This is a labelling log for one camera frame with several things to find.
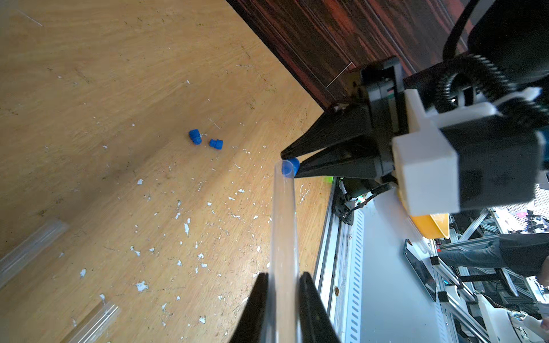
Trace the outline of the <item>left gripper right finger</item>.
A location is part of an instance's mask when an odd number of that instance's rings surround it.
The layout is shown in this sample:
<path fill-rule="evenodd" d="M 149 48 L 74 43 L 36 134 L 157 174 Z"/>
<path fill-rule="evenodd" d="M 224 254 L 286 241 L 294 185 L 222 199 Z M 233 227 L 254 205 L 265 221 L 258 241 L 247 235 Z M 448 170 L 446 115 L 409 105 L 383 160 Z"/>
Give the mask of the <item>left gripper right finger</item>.
<path fill-rule="evenodd" d="M 298 304 L 302 342 L 340 343 L 308 272 L 299 279 Z"/>

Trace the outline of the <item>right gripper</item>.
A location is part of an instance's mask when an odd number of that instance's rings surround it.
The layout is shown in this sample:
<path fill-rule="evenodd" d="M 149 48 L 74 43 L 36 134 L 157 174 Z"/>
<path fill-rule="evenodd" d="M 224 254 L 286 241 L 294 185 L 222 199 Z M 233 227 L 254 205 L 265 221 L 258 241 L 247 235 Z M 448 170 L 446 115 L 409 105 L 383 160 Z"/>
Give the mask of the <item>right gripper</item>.
<path fill-rule="evenodd" d="M 400 60 L 389 57 L 357 67 L 347 81 L 358 104 L 331 106 L 281 152 L 282 159 L 292 159 L 321 150 L 300 163 L 297 178 L 375 180 L 394 170 L 393 137 L 407 133 Z"/>

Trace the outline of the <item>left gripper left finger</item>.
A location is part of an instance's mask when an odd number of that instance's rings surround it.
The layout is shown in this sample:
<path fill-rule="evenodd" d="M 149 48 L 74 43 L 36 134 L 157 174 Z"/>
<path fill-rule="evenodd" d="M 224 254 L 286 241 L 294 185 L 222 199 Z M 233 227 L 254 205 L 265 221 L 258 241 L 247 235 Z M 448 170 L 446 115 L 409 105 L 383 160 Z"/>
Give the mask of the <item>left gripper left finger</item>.
<path fill-rule="evenodd" d="M 269 274 L 260 273 L 255 280 L 230 343 L 259 343 L 262 341 L 268 290 Z"/>

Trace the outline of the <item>clear test tube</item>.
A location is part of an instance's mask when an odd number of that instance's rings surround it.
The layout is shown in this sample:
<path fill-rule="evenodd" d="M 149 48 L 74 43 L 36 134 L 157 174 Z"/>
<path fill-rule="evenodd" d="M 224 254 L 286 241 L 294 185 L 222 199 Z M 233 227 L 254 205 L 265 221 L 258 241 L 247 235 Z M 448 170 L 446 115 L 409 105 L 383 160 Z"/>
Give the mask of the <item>clear test tube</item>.
<path fill-rule="evenodd" d="M 282 175 L 282 161 L 274 167 L 272 240 L 270 248 L 269 342 L 299 342 L 297 289 L 299 244 L 295 208 L 294 177 Z"/>
<path fill-rule="evenodd" d="M 119 305 L 100 302 L 61 342 L 96 342 L 115 322 L 119 313 Z"/>
<path fill-rule="evenodd" d="M 59 220 L 40 227 L 23 243 L 1 258 L 1 288 L 7 285 L 24 267 L 61 237 L 69 226 Z"/>

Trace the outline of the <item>blue stopper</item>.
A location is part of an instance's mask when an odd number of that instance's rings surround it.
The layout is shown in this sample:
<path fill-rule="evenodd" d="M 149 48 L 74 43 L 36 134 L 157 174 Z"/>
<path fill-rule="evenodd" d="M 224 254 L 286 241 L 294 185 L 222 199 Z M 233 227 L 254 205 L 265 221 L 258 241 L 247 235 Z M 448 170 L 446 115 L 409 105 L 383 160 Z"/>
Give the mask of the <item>blue stopper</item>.
<path fill-rule="evenodd" d="M 293 178 L 300 168 L 300 161 L 297 158 L 285 159 L 282 162 L 281 172 L 284 177 Z"/>
<path fill-rule="evenodd" d="M 202 143 L 202 135 L 198 129 L 190 130 L 188 134 L 193 144 L 200 145 Z"/>
<path fill-rule="evenodd" d="M 222 150 L 224 142 L 221 139 L 211 139 L 209 146 L 216 150 Z"/>

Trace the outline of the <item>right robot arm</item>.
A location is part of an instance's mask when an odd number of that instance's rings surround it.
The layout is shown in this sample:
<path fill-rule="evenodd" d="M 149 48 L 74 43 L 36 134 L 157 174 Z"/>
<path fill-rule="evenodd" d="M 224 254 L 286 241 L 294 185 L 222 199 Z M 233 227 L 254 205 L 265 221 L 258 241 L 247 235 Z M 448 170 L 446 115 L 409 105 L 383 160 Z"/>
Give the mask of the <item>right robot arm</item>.
<path fill-rule="evenodd" d="M 405 92 L 446 113 L 485 99 L 514 127 L 545 129 L 548 110 L 514 97 L 520 85 L 548 77 L 547 1 L 495 1 L 473 27 L 464 54 L 457 43 L 476 2 L 463 10 L 448 37 L 443 60 L 409 77 L 396 57 L 353 69 L 351 92 L 334 102 L 299 139 L 282 151 L 304 157 L 298 177 L 333 176 L 374 180 L 395 168 L 394 138 L 412 130 Z"/>

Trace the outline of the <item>yellow bowl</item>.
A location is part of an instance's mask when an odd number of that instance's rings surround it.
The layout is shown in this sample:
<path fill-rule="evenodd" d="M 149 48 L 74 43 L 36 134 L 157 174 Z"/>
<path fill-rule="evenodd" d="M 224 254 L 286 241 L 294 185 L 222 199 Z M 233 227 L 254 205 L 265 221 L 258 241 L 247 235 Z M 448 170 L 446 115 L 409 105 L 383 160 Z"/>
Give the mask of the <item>yellow bowl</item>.
<path fill-rule="evenodd" d="M 449 213 L 440 212 L 447 204 L 444 192 L 429 188 L 407 192 L 399 187 L 397 194 L 410 220 L 424 238 L 434 240 L 450 237 Z"/>

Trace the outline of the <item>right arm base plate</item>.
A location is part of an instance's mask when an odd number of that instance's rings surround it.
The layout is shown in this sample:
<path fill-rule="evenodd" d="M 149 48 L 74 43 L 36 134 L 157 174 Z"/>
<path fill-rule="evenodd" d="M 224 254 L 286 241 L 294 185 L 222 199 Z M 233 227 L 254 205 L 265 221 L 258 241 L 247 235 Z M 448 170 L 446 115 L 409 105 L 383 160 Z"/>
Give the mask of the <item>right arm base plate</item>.
<path fill-rule="evenodd" d="M 333 214 L 347 225 L 353 226 L 354 214 L 383 192 L 389 189 L 388 184 L 379 184 L 375 180 L 339 178 L 336 183 L 333 200 Z"/>

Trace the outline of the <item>aluminium front rail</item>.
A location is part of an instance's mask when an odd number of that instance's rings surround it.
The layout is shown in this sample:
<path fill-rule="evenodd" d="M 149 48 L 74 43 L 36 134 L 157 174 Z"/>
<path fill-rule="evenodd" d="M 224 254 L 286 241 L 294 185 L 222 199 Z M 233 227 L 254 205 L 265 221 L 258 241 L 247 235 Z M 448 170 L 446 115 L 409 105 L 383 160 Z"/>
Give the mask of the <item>aluminium front rail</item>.
<path fill-rule="evenodd" d="M 333 214 L 336 183 L 332 183 L 325 226 L 314 272 L 319 292 L 332 326 L 341 342 L 360 341 L 363 297 L 364 214 L 356 211 L 353 226 Z"/>

